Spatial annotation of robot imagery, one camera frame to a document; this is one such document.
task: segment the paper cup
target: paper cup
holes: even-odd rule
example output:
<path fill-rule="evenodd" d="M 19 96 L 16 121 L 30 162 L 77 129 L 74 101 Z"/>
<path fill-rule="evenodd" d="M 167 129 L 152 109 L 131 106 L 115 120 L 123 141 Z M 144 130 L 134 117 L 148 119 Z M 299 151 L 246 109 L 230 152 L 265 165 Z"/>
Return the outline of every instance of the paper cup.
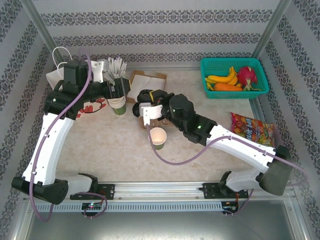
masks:
<path fill-rule="evenodd" d="M 161 127 L 155 127 L 150 130 L 150 135 L 152 139 L 152 145 L 154 146 L 154 148 L 156 150 L 162 149 L 167 140 L 166 131 L 163 130 Z"/>
<path fill-rule="evenodd" d="M 113 111 L 117 115 L 122 115 L 126 112 L 126 98 L 120 97 L 120 98 L 114 98 L 114 99 L 108 99 L 109 105 L 112 107 Z"/>

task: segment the striped wall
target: striped wall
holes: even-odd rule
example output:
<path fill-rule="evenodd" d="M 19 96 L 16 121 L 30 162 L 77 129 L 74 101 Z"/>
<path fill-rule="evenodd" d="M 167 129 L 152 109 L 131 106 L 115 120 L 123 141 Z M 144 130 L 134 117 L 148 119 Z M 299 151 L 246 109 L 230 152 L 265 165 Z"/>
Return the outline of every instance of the striped wall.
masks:
<path fill-rule="evenodd" d="M 270 87 L 259 98 L 264 116 L 309 175 L 296 190 L 311 239 L 320 239 L 319 15 L 320 0 L 293 0 L 260 55 Z M 294 170 L 293 179 L 303 176 Z"/>
<path fill-rule="evenodd" d="M 35 0 L 58 46 L 128 68 L 198 67 L 203 57 L 248 57 L 279 0 Z"/>
<path fill-rule="evenodd" d="M 30 161 L 40 133 L 49 50 L 18 0 L 0 2 L 0 240 L 23 196 L 11 188 Z"/>

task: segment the beige tabletop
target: beige tabletop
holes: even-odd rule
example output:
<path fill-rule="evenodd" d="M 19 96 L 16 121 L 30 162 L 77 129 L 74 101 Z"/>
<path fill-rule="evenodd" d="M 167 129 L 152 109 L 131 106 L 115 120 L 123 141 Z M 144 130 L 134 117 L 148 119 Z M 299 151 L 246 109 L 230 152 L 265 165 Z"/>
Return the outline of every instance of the beige tabletop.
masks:
<path fill-rule="evenodd" d="M 167 74 L 165 90 L 184 94 L 195 111 L 231 128 L 230 112 L 253 117 L 248 99 L 208 99 L 200 71 L 161 71 Z M 58 162 L 57 176 L 87 173 L 100 182 L 217 181 L 226 171 L 252 167 L 215 148 L 209 148 L 191 163 L 172 166 L 160 161 L 151 149 L 147 132 L 126 104 L 124 115 L 110 106 L 77 119 L 70 129 Z M 167 140 L 159 154 L 171 162 L 182 162 L 196 155 L 203 146 L 188 141 L 175 127 L 164 126 Z"/>

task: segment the snack bag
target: snack bag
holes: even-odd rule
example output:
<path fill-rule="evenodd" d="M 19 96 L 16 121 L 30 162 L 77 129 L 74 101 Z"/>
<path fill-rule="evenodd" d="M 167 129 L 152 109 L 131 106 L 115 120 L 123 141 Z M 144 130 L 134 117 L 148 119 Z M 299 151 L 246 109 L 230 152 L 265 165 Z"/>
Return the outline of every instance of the snack bag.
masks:
<path fill-rule="evenodd" d="M 232 132 L 252 142 L 275 147 L 274 125 L 231 112 Z"/>

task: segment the plastic basket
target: plastic basket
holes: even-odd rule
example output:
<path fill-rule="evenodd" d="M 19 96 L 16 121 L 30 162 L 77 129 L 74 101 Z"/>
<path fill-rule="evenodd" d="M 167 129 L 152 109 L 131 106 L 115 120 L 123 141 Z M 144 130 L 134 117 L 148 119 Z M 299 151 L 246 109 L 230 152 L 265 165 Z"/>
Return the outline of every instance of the plastic basket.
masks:
<path fill-rule="evenodd" d="M 200 63 L 202 84 L 208 99 L 254 99 L 260 94 L 269 92 L 266 75 L 260 62 L 256 58 L 212 57 L 203 58 Z M 262 91 L 209 91 L 206 86 L 205 78 L 209 75 L 227 76 L 229 74 L 229 68 L 232 66 L 236 72 L 245 66 L 253 68 L 258 84 L 253 83 L 252 87 L 259 88 Z"/>

